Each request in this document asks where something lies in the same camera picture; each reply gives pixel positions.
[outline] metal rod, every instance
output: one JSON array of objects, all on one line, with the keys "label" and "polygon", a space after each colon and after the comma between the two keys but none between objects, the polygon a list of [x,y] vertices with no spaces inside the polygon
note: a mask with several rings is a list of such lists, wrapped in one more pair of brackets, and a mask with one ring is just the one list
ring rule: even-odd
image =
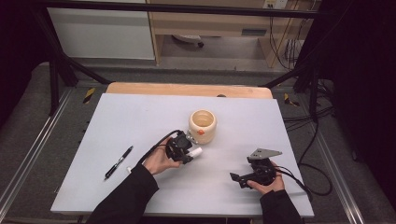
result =
[{"label": "metal rod", "polygon": [[[305,114],[308,114],[308,102],[304,97],[298,96],[300,102],[302,103]],[[315,131],[314,124],[311,122],[310,127],[312,131]],[[349,186],[347,185],[346,180],[344,179],[343,174],[341,173],[340,168],[338,167],[337,162],[332,156],[332,151],[326,143],[326,140],[320,130],[318,130],[318,139],[316,142],[318,146],[318,150],[321,154],[321,157],[326,165],[326,168],[329,171],[330,177],[334,184],[334,188],[337,191],[338,198],[341,201],[341,204],[344,206],[346,216],[349,219],[351,224],[363,224],[364,219],[361,215],[361,210],[353,198],[352,193],[350,192]]]},{"label": "metal rod", "polygon": [[72,88],[66,89],[64,94],[60,100],[60,106],[55,111],[54,115],[47,119],[46,124],[44,125],[43,129],[41,130],[40,134],[38,135],[35,142],[32,144],[29,152],[27,153],[26,157],[24,158],[23,162],[21,163],[18,171],[12,177],[11,181],[9,182],[6,190],[4,191],[3,195],[0,197],[0,223],[6,216],[6,213],[9,207],[15,200],[18,192],[20,191],[26,177],[29,175],[29,172],[32,170],[35,161],[37,160],[41,149],[47,142],[47,139],[50,137],[50,134],[55,127],[55,124],[58,122],[59,117],[64,112],[64,108],[67,105],[69,96],[73,91]]},{"label": "metal rod", "polygon": [[42,7],[76,8],[76,9],[98,9],[116,11],[149,11],[149,12],[175,12],[175,13],[197,13],[218,15],[239,15],[259,17],[282,17],[282,18],[304,18],[316,19],[317,17],[328,17],[328,12],[299,11],[284,9],[246,8],[246,7],[209,7],[189,5],[167,5],[167,4],[140,4],[140,3],[115,3],[115,2],[92,2],[92,1],[67,1],[67,0],[35,0],[32,2]]}]

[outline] black pen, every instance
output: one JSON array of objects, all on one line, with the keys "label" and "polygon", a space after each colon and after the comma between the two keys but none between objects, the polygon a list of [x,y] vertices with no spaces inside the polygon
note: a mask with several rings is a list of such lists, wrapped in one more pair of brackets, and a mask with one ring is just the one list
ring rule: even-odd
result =
[{"label": "black pen", "polygon": [[134,146],[129,147],[128,150],[126,150],[126,152],[121,156],[119,161],[117,161],[117,163],[115,165],[113,165],[113,167],[111,167],[111,169],[105,174],[105,180],[109,179],[110,176],[114,173],[114,171],[116,171],[117,167],[119,167],[119,165],[122,163],[122,161],[132,151],[132,148],[134,148]]}]

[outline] hand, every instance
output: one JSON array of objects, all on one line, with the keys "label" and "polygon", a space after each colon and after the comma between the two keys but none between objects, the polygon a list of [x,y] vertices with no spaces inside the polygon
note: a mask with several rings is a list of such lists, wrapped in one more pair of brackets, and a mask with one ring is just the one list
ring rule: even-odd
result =
[{"label": "hand", "polygon": [[247,184],[251,188],[256,189],[261,194],[266,194],[266,193],[270,192],[271,190],[279,191],[279,190],[285,189],[285,183],[283,183],[282,174],[280,172],[276,172],[276,177],[275,177],[274,182],[272,182],[268,186],[261,185],[253,180],[248,180]]},{"label": "hand", "polygon": [[164,145],[166,145],[169,139],[170,137],[163,140],[160,143],[160,146],[155,148],[154,151],[143,162],[143,165],[152,175],[159,174],[168,168],[178,168],[182,163],[182,161],[172,161],[166,156]]}]

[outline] white table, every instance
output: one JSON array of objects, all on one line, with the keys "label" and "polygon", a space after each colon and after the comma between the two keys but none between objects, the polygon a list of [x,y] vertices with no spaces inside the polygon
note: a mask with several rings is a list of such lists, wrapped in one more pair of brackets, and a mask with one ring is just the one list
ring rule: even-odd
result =
[{"label": "white table", "polygon": [[[276,100],[204,96],[102,95],[51,211],[89,214],[137,161],[173,130],[187,131],[189,115],[208,109],[218,118],[217,135],[196,160],[155,175],[160,190],[147,216],[259,217],[260,193],[240,189],[229,173],[252,173],[247,156],[257,147],[279,150],[273,157],[301,178]],[[129,146],[133,151],[107,181],[107,170]],[[304,191],[284,176],[286,190],[302,217],[313,210]]]}]

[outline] wooden edge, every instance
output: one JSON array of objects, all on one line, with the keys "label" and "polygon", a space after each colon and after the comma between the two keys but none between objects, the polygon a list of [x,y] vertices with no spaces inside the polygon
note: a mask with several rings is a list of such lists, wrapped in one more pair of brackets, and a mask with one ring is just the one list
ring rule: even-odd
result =
[{"label": "wooden edge", "polygon": [[222,94],[233,98],[273,99],[268,88],[219,85],[114,82],[108,85],[106,93],[215,97]]}]

